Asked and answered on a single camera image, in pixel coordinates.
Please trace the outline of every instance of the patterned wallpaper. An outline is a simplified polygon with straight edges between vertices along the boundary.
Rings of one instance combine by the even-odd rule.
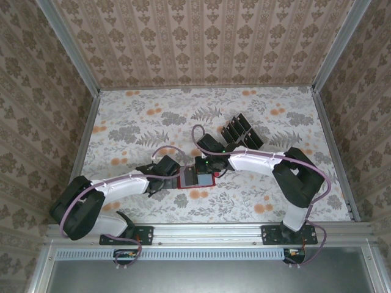
[[[372,0],[321,96],[362,219],[391,263],[391,1]]]
[[[23,292],[91,104],[34,1],[0,1],[0,292]]]
[[[56,0],[102,89],[311,84],[353,0]]]

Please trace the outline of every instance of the gray leaf pattern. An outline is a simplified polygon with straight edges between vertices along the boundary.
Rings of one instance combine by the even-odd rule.
[[[243,113],[265,143],[261,150],[300,148],[330,177],[332,192],[314,206],[311,218],[349,220],[309,88],[103,91],[100,95],[83,167],[87,178],[110,178],[149,164],[152,152],[164,145],[179,147],[187,163],[193,164],[199,152],[191,141],[191,128],[201,124],[206,133],[225,143],[219,130]],[[200,137],[201,131],[195,134]],[[164,155],[183,165],[183,156],[176,150],[163,148],[156,161]],[[9,159],[5,162],[16,172],[19,166],[13,167]],[[274,178],[229,171],[216,178],[214,187],[162,190],[151,198],[132,195],[105,208],[120,210],[136,223],[221,223],[280,222],[286,206]],[[33,222],[20,216],[17,223],[25,227]]]

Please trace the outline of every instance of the wall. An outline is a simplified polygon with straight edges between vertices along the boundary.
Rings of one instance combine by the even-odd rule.
[[[360,215],[391,261],[391,1],[372,0],[321,97]]]
[[[102,89],[311,84],[353,0],[56,0]]]
[[[91,95],[34,1],[0,1],[0,292],[22,292]]]

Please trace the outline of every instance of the floral tablecloth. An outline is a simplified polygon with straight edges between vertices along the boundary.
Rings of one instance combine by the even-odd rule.
[[[194,124],[224,142],[220,130],[243,113],[261,135],[264,151],[300,148],[333,183],[315,205],[316,221],[350,220],[326,139],[308,87],[175,89],[101,92],[101,103],[82,174],[103,179],[151,163],[152,152],[175,145],[194,162]],[[163,149],[179,162],[174,150]],[[279,222],[287,201],[272,177],[230,172],[215,187],[164,190],[151,198],[132,195],[103,207],[120,210],[136,223]]]

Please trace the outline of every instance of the metal base plate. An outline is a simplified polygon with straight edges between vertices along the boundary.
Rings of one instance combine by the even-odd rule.
[[[304,225],[301,230],[296,233],[297,237],[292,241],[288,241],[282,236],[280,225],[262,226],[261,231],[263,245],[302,245],[303,240],[305,241],[305,244],[318,243],[315,228],[311,225]]]
[[[132,237],[141,243],[141,245],[152,245],[153,240],[153,226],[136,226]],[[99,238],[100,245],[136,245],[128,241],[118,241],[101,235]]]

